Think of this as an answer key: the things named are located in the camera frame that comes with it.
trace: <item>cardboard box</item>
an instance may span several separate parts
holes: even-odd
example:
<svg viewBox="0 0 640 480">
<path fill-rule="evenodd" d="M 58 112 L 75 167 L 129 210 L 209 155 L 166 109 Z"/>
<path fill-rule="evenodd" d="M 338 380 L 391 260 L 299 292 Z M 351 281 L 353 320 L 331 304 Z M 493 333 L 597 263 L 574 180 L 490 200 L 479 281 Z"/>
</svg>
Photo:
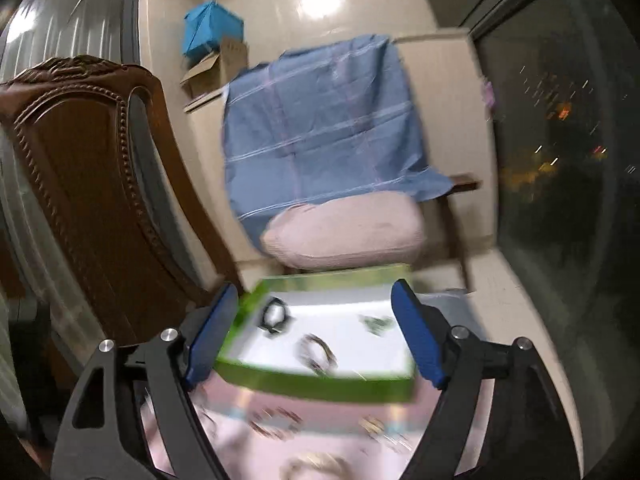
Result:
<svg viewBox="0 0 640 480">
<path fill-rule="evenodd" d="M 225 36 L 220 41 L 220 51 L 205 56 L 184 75 L 180 85 L 191 99 L 195 99 L 224 86 L 247 65 L 247 46 Z"/>
</svg>

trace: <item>wooden chair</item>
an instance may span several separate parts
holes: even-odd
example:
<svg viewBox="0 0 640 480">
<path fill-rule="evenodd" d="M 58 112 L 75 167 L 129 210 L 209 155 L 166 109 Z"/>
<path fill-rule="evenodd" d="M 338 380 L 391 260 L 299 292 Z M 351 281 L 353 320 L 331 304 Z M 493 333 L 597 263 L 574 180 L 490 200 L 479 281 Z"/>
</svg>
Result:
<svg viewBox="0 0 640 480">
<path fill-rule="evenodd" d="M 191 184 L 160 81 L 92 56 L 50 59 L 0 86 L 0 122 L 104 333 L 120 344 L 176 326 L 203 290 L 161 240 L 135 177 L 129 99 L 140 96 L 177 201 L 216 271 L 236 265 Z"/>
<path fill-rule="evenodd" d="M 444 229 L 449 258 L 455 258 L 460 264 L 460 273 L 462 274 L 465 288 L 471 292 L 474 290 L 474 285 L 471 275 L 469 274 L 468 265 L 466 264 L 466 248 L 460 235 L 460 225 L 451 209 L 449 197 L 456 193 L 464 193 L 478 189 L 482 183 L 470 173 L 453 175 L 450 176 L 450 179 L 453 181 L 453 187 L 446 195 L 437 197 L 436 204 Z"/>
</svg>

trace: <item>pink seat cushion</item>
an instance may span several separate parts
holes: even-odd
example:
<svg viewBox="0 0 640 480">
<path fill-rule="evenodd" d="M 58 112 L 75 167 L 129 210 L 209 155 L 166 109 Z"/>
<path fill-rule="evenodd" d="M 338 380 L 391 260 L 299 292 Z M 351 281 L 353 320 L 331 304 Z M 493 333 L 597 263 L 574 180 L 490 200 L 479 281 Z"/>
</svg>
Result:
<svg viewBox="0 0 640 480">
<path fill-rule="evenodd" d="M 264 250 L 295 269 L 343 269 L 414 261 L 425 241 L 411 197 L 393 191 L 299 204 L 275 216 Z"/>
</svg>

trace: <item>blue cloth cover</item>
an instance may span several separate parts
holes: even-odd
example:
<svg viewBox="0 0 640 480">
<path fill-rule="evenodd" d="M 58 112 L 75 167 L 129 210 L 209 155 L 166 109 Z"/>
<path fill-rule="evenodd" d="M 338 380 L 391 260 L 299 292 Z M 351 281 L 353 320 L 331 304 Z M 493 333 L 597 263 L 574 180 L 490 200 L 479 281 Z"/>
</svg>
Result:
<svg viewBox="0 0 640 480">
<path fill-rule="evenodd" d="M 226 190 L 257 248 L 269 220 L 295 204 L 380 190 L 422 202 L 452 186 L 427 164 L 386 36 L 288 51 L 245 72 L 229 85 L 223 128 Z"/>
</svg>

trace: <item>metal screw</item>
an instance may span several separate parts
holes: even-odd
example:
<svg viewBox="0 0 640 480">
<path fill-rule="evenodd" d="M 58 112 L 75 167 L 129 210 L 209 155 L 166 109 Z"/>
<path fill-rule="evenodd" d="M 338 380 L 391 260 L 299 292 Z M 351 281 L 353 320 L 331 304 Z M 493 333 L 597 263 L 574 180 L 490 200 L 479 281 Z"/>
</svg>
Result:
<svg viewBox="0 0 640 480">
<path fill-rule="evenodd" d="M 178 337 L 178 331 L 175 328 L 165 328 L 160 334 L 162 341 L 173 341 Z"/>
<path fill-rule="evenodd" d="M 466 326 L 457 325 L 451 329 L 453 339 L 466 339 L 469 337 L 469 329 Z"/>
<path fill-rule="evenodd" d="M 115 346 L 115 343 L 113 342 L 112 339 L 105 339 L 104 341 L 101 341 L 100 344 L 98 345 L 98 350 L 100 350 L 100 352 L 108 352 L 114 346 Z"/>
<path fill-rule="evenodd" d="M 516 345 L 520 350 L 531 350 L 533 348 L 533 343 L 526 337 L 517 338 Z"/>
</svg>

